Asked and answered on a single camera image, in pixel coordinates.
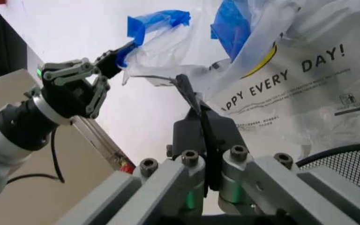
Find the robotic hand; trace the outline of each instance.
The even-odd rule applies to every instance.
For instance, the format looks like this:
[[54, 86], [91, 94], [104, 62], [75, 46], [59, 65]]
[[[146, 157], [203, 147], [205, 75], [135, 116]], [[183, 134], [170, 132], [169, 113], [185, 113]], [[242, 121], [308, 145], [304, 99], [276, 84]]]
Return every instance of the robotic hand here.
[[[28, 100], [0, 110], [0, 193], [8, 176], [33, 151], [48, 144], [49, 134], [59, 125], [71, 124], [73, 116], [95, 119], [110, 89], [108, 79], [118, 74], [120, 60], [135, 48], [130, 42], [107, 51], [94, 63], [88, 59], [46, 63], [38, 74], [43, 88], [26, 93]], [[97, 75], [93, 84], [86, 78]]]

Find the blue plastic bag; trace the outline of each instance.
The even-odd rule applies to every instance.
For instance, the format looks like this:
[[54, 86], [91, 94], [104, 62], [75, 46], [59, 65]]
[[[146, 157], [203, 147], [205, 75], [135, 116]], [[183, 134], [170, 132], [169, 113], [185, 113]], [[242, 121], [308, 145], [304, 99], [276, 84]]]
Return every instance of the blue plastic bag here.
[[240, 13], [234, 1], [224, 0], [216, 13], [214, 23], [211, 25], [211, 38], [219, 39], [233, 61], [250, 34], [249, 22]]
[[144, 43], [145, 34], [163, 27], [175, 27], [179, 24], [188, 26], [190, 13], [180, 10], [165, 10], [156, 13], [127, 17], [127, 37], [134, 38], [134, 43], [140, 46]]

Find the green led light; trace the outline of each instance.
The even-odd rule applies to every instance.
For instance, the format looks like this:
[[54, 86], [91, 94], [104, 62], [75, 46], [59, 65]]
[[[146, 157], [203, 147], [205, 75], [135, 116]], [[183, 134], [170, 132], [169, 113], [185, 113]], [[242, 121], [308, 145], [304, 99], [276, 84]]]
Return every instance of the green led light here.
[[189, 210], [195, 209], [195, 200], [194, 200], [194, 192], [190, 191], [187, 195], [186, 205]]
[[38, 74], [39, 77], [42, 77], [42, 72], [41, 72], [40, 69], [37, 69], [37, 74]]

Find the white plastic bag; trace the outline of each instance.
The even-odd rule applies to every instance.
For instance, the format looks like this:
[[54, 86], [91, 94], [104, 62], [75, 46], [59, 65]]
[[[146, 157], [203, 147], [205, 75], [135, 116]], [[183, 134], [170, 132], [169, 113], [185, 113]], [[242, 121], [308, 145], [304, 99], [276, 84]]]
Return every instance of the white plastic bag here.
[[359, 143], [360, 0], [307, 1], [259, 69], [210, 103], [245, 134]]
[[[238, 4], [247, 4], [237, 0]], [[303, 0], [266, 0], [255, 4], [251, 24], [255, 31], [248, 38], [236, 60], [230, 64], [228, 56], [217, 40], [210, 38], [212, 12], [218, 6], [205, 3], [202, 9], [191, 11], [190, 26], [179, 25], [165, 30], [131, 52], [125, 62], [124, 83], [131, 76], [160, 76], [175, 78], [186, 74], [193, 89], [204, 100], [229, 87], [246, 71], [253, 69], [270, 51], [273, 42], [294, 20]], [[220, 69], [210, 67], [220, 61]], [[150, 79], [154, 85], [168, 85], [165, 80]]]
[[210, 38], [218, 5], [204, 5], [190, 26], [164, 30], [130, 53], [125, 78], [186, 74], [244, 135], [329, 147], [360, 142], [360, 0], [234, 2], [251, 34], [233, 62]]

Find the black mesh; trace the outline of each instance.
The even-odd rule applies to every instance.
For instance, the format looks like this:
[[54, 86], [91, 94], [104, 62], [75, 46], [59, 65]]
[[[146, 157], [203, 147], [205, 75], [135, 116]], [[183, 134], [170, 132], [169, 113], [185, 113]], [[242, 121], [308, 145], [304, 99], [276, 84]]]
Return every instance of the black mesh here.
[[297, 165], [302, 170], [325, 165], [360, 186], [360, 144], [319, 153], [297, 162]]

